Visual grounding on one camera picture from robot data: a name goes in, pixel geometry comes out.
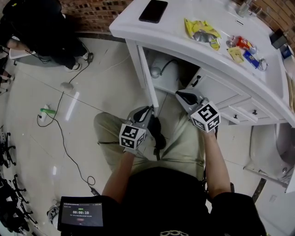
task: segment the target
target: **smartphone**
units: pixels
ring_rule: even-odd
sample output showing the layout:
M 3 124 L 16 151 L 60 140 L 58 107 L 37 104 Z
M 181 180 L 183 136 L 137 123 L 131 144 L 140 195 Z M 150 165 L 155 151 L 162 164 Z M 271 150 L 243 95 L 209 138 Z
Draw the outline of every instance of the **smartphone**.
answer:
M 155 24 L 159 23 L 167 5 L 168 2 L 151 0 L 140 15 L 139 20 Z

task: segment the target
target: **knee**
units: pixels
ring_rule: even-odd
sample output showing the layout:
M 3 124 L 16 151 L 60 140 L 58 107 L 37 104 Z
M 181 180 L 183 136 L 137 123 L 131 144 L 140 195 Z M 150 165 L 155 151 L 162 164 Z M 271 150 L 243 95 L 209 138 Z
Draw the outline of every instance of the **knee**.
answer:
M 103 125 L 105 121 L 109 119 L 109 115 L 110 114 L 106 112 L 97 114 L 94 118 L 94 126 L 97 127 Z

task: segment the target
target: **green plug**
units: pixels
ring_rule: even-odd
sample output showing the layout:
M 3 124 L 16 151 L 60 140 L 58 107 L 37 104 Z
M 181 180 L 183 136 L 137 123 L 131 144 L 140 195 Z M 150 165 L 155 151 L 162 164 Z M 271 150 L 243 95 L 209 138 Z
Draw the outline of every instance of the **green plug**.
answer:
M 47 113 L 47 114 L 55 114 L 56 113 L 56 111 L 54 111 L 54 110 L 49 110 L 49 109 L 45 109 L 45 108 L 41 108 L 40 111 Z

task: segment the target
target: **khaki pants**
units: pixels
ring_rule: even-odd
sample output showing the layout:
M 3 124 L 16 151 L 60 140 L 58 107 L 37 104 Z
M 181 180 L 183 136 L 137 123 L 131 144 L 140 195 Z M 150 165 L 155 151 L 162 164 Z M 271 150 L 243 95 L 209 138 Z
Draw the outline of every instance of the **khaki pants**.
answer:
M 109 113 L 100 113 L 94 118 L 94 128 L 100 142 L 118 142 L 121 125 L 125 120 Z M 122 158 L 124 147 L 119 144 L 101 144 L 111 170 Z M 183 114 L 175 128 L 159 161 L 149 161 L 144 156 L 137 155 L 134 159 L 132 173 L 152 167 L 165 167 L 181 171 L 203 179 L 204 174 L 204 141 L 198 128 L 189 122 Z

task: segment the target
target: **timer display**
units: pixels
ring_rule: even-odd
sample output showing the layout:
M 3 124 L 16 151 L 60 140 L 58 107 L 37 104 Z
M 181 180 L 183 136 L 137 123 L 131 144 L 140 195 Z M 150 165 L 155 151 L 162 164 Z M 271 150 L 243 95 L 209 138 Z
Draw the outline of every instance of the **timer display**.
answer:
M 64 203 L 61 222 L 79 226 L 102 227 L 101 203 Z

